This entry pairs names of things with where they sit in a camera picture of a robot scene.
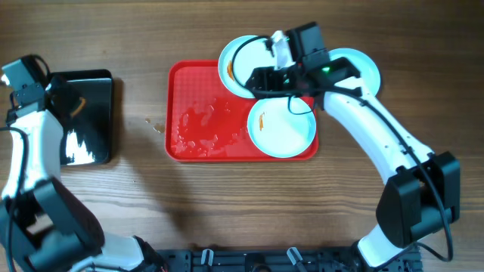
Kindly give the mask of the orange green sponge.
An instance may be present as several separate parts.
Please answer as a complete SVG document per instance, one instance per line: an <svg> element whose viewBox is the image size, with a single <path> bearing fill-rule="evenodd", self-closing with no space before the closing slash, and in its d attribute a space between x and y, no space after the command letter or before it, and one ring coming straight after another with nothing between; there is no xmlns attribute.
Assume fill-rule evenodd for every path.
<svg viewBox="0 0 484 272"><path fill-rule="evenodd" d="M79 102L78 104L71 110L70 112L70 117L74 118L76 115L78 115L86 105L86 99L84 97L79 97Z"/></svg>

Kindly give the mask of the light blue plate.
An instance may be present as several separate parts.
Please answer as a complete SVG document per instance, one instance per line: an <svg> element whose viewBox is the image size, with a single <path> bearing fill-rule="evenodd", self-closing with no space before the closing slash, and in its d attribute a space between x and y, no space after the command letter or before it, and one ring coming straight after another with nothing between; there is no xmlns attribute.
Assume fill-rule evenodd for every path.
<svg viewBox="0 0 484 272"><path fill-rule="evenodd" d="M268 98L257 101L247 117L250 140L264 154L287 159L305 152L316 136L310 100Z"/></svg>
<svg viewBox="0 0 484 272"><path fill-rule="evenodd" d="M360 71L360 76L370 93L376 96L380 90L382 80L376 63L365 53L352 48L337 48L329 51L330 59L345 57Z"/></svg>
<svg viewBox="0 0 484 272"><path fill-rule="evenodd" d="M253 99L253 94L245 88L238 85L229 76L229 64L232 61L235 51L247 40L254 35L241 36L229 42L219 56L218 72L222 84L238 97ZM235 75L240 83L248 80L253 70L258 67L274 66L275 58L266 50L265 43L262 39L251 42L239 50L235 58Z"/></svg>

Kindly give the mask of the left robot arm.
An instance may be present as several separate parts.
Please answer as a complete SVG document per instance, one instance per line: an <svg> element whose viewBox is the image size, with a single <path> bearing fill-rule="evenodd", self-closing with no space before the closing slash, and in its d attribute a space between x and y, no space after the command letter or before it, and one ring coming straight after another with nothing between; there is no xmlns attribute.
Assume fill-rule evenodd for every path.
<svg viewBox="0 0 484 272"><path fill-rule="evenodd" d="M1 194L1 244L10 267L24 271L162 271L164 260L143 239L102 230L61 183L62 122L85 104L64 78L20 92L4 127L13 140Z"/></svg>

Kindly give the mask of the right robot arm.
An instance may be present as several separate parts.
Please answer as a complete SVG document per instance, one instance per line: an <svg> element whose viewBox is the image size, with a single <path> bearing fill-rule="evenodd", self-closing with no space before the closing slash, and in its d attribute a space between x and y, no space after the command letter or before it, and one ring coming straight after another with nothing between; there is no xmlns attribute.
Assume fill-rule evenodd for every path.
<svg viewBox="0 0 484 272"><path fill-rule="evenodd" d="M234 80L257 99L310 96L354 137L384 183L377 225L357 243L357 255L380 270L419 246L441 261L454 257L450 225L459 218L460 165L449 152L435 154L379 102L363 76L371 63L348 55L305 66L250 61L233 65Z"/></svg>

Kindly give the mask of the red plastic tray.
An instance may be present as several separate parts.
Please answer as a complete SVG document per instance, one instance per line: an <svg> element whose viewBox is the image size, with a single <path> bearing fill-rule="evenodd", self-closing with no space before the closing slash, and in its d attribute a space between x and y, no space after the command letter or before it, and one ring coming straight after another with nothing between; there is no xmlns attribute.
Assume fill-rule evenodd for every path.
<svg viewBox="0 0 484 272"><path fill-rule="evenodd" d="M219 78L217 60L183 60L169 72L166 152L178 162L271 162L309 159L318 133L302 154L279 159L250 140L247 117L258 101L232 94Z"/></svg>

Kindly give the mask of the black water basin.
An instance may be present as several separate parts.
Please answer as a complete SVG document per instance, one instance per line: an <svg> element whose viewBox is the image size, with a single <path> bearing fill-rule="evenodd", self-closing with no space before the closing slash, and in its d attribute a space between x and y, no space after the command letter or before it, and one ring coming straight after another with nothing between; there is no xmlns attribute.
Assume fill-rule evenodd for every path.
<svg viewBox="0 0 484 272"><path fill-rule="evenodd" d="M114 95L111 72L106 69L56 72L48 79L69 90L75 89L86 100L79 113L61 123L64 128L60 143L61 165L109 162L112 151Z"/></svg>

